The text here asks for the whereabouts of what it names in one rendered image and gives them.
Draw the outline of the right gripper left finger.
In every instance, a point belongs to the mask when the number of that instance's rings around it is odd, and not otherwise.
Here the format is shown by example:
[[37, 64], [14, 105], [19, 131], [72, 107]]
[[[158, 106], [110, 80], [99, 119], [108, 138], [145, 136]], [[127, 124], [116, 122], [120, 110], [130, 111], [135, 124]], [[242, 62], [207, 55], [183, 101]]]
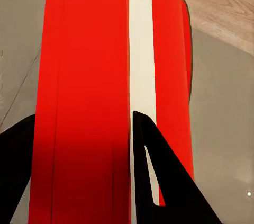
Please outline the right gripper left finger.
[[31, 178], [35, 114], [0, 134], [0, 224], [10, 224]]

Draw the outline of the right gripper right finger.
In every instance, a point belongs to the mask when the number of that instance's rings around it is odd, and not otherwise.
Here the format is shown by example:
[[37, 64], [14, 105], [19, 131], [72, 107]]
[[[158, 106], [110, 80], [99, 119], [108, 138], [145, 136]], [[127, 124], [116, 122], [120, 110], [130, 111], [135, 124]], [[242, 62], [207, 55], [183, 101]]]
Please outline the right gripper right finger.
[[[153, 120], [133, 111], [137, 224], [222, 224]], [[166, 206], [153, 202], [147, 147]]]

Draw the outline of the radio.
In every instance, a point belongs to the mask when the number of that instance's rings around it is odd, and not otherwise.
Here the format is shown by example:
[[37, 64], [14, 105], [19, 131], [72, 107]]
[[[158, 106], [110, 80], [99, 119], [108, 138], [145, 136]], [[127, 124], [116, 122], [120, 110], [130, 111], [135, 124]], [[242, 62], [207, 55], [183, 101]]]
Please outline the radio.
[[194, 180], [192, 77], [185, 0], [46, 0], [28, 224], [137, 224], [133, 111]]

